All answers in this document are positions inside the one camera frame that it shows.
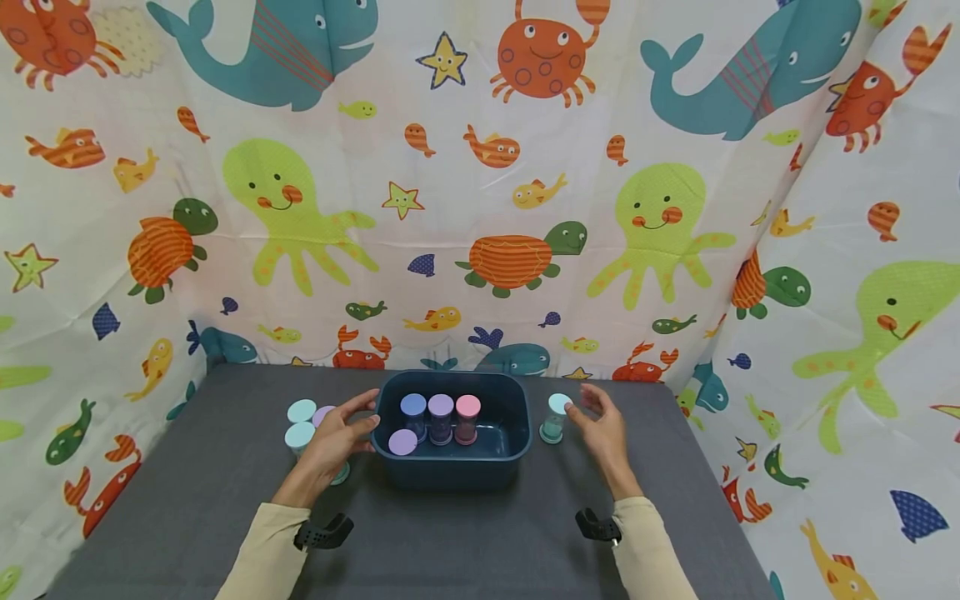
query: blue lid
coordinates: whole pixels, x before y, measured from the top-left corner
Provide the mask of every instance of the blue lid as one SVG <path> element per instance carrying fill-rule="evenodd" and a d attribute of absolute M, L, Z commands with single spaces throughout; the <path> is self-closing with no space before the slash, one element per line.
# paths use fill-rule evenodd
<path fill-rule="evenodd" d="M 407 417 L 419 417 L 426 410 L 426 398 L 421 394 L 408 394 L 400 401 L 400 411 Z"/>

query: right hand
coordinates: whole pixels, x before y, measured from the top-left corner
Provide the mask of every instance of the right hand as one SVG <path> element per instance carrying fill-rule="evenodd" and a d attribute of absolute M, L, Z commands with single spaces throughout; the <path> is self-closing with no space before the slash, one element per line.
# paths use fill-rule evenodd
<path fill-rule="evenodd" d="M 572 402 L 565 406 L 566 415 L 583 432 L 584 442 L 607 480 L 613 500 L 643 495 L 627 457 L 627 424 L 623 415 L 610 396 L 595 385 L 581 384 L 580 397 L 599 419 L 591 419 Z"/>

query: black wrist strap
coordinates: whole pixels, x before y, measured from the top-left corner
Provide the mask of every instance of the black wrist strap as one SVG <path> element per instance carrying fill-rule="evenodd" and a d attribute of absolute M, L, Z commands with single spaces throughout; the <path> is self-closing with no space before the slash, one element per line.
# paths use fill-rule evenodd
<path fill-rule="evenodd" d="M 576 519 L 580 533 L 588 540 L 620 541 L 622 539 L 620 528 L 612 517 L 599 520 L 593 509 L 585 508 L 577 513 Z"/>
<path fill-rule="evenodd" d="M 343 513 L 338 513 L 324 528 L 317 527 L 310 521 L 303 523 L 297 536 L 294 537 L 294 545 L 298 550 L 339 548 L 351 531 L 353 531 L 353 521 Z"/>

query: green octopus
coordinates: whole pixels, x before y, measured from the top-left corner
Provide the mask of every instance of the green octopus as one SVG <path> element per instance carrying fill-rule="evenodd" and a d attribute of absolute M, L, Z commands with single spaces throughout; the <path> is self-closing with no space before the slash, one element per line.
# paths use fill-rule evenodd
<path fill-rule="evenodd" d="M 837 433 L 837 411 L 849 390 L 856 389 L 863 403 L 878 417 L 897 417 L 897 404 L 877 377 L 876 365 L 958 294 L 960 265 L 906 261 L 881 267 L 863 280 L 856 293 L 856 311 L 863 326 L 860 346 L 810 354 L 793 364 L 793 373 L 803 379 L 840 371 L 849 373 L 818 406 L 818 413 L 823 410 L 820 444 L 827 452 L 843 452 Z"/>
<path fill-rule="evenodd" d="M 643 276 L 653 268 L 663 299 L 673 302 L 673 273 L 683 264 L 702 288 L 712 284 L 699 253 L 728 248 L 736 242 L 729 233 L 704 233 L 693 238 L 707 197 L 707 185 L 692 167 L 679 163 L 651 165 L 635 173 L 616 197 L 616 222 L 627 237 L 627 249 L 587 288 L 587 296 L 602 294 L 623 272 L 631 270 L 623 292 L 623 306 L 636 308 Z"/>
<path fill-rule="evenodd" d="M 270 236 L 253 262 L 253 280 L 259 285 L 270 285 L 277 262 L 288 254 L 297 287 L 305 296 L 313 296 L 304 252 L 336 281 L 350 285 L 349 276 L 330 258 L 326 246 L 339 248 L 370 271 L 380 270 L 347 236 L 348 228 L 369 229 L 376 221 L 355 210 L 324 216 L 317 208 L 310 168 L 289 147 L 272 139 L 237 144 L 224 158 L 224 181 L 233 197 L 260 218 Z"/>

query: cartoon turtle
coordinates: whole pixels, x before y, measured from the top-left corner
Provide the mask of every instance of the cartoon turtle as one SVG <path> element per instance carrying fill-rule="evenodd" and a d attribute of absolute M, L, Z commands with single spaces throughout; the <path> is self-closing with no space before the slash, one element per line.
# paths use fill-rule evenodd
<path fill-rule="evenodd" d="M 510 290 L 522 285 L 536 290 L 540 275 L 555 277 L 560 267 L 550 262 L 554 254 L 579 255 L 587 243 L 587 228 L 577 221 L 565 221 L 550 229 L 540 240 L 529 235 L 481 237 L 470 248 L 470 262 L 457 261 L 469 270 L 464 281 L 474 287 L 493 285 L 493 295 L 508 298 Z"/>
<path fill-rule="evenodd" d="M 760 259 L 754 253 L 740 267 L 733 287 L 731 302 L 736 307 L 736 318 L 744 320 L 747 312 L 763 319 L 767 307 L 760 303 L 763 297 L 775 300 L 784 306 L 805 306 L 810 301 L 810 281 L 803 273 L 790 267 L 777 267 L 760 274 Z"/>
<path fill-rule="evenodd" d="M 148 304 L 163 300 L 163 284 L 174 289 L 170 275 L 180 267 L 190 271 L 200 268 L 197 261 L 206 260 L 206 250 L 193 243 L 193 235 L 204 235 L 217 228 L 219 222 L 206 203 L 196 198 L 183 198 L 174 206 L 174 216 L 150 217 L 140 221 L 143 229 L 133 241 L 127 260 L 136 285 L 128 292 L 136 296 L 147 289 Z"/>

